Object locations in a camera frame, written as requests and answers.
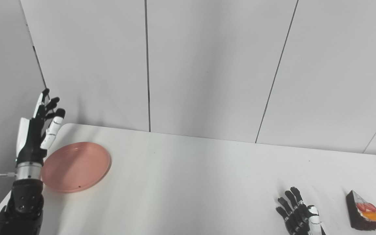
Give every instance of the cake slice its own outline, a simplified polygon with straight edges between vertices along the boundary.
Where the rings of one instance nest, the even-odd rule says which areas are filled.
[[[357,230],[376,229],[376,207],[365,201],[355,191],[346,196],[351,227]]]

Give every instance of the white table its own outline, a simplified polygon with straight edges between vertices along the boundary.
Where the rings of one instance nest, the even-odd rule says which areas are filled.
[[[287,235],[276,199],[296,186],[328,235],[349,225],[354,189],[376,205],[376,156],[66,124],[49,151],[103,145],[112,165],[97,185],[44,189],[41,235]],[[8,197],[0,204],[6,204]]]

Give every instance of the silver cylindrical joint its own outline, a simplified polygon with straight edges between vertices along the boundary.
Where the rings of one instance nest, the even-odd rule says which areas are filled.
[[[41,165],[36,162],[22,162],[17,166],[16,180],[36,179],[40,180]]]

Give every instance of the white wall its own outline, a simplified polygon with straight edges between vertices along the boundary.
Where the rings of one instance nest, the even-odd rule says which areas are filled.
[[[0,0],[0,173],[14,170],[20,117],[31,117],[43,89],[20,4]],[[11,186],[0,179],[0,201]]]
[[[152,131],[255,142],[294,7],[149,0]]]
[[[257,142],[361,153],[375,133],[376,1],[300,0]]]
[[[65,122],[149,131],[143,0],[22,0]]]
[[[69,122],[376,154],[376,1],[299,1],[265,116],[296,1],[148,0],[149,73],[143,1],[22,3]]]

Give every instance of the pink plate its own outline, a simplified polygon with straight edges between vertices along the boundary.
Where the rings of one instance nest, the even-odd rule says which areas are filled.
[[[41,177],[54,191],[72,193],[100,181],[110,166],[104,147],[91,142],[73,143],[52,153],[44,162]]]

